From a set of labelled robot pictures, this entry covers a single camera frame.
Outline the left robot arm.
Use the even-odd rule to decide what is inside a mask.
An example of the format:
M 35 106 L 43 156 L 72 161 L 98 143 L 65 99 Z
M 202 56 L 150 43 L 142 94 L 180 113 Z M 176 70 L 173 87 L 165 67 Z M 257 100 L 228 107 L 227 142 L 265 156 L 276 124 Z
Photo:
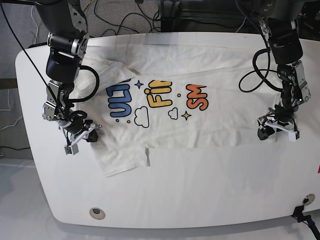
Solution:
M 296 122 L 299 106 L 311 99 L 302 63 L 303 49 L 298 36 L 298 16 L 305 5 L 304 0 L 237 0 L 239 11 L 259 32 L 265 48 L 252 58 L 253 72 L 272 90 L 280 93 L 279 102 L 259 117 L 257 136 L 263 141 L 277 132 L 286 132 L 295 142 L 300 137 Z M 268 79 L 272 70 L 259 68 L 258 57 L 267 54 L 277 65 L 275 73 L 281 80 L 276 87 Z

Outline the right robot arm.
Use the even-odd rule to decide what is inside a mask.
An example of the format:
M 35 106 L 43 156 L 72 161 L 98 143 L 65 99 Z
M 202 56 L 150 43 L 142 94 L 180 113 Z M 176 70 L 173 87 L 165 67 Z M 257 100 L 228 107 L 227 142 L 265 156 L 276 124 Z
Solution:
M 89 120 L 86 112 L 72 110 L 76 103 L 90 100 L 100 84 L 98 73 L 92 67 L 82 65 L 89 34 L 81 3 L 78 0 L 36 0 L 34 5 L 49 31 L 47 45 L 50 53 L 46 74 L 50 81 L 42 116 L 47 121 L 57 122 L 63 131 L 71 135 L 67 138 L 68 146 L 77 139 L 95 143 L 98 140 L 96 130 L 100 126 Z M 81 70 L 94 75 L 95 86 L 89 95 L 70 99 Z

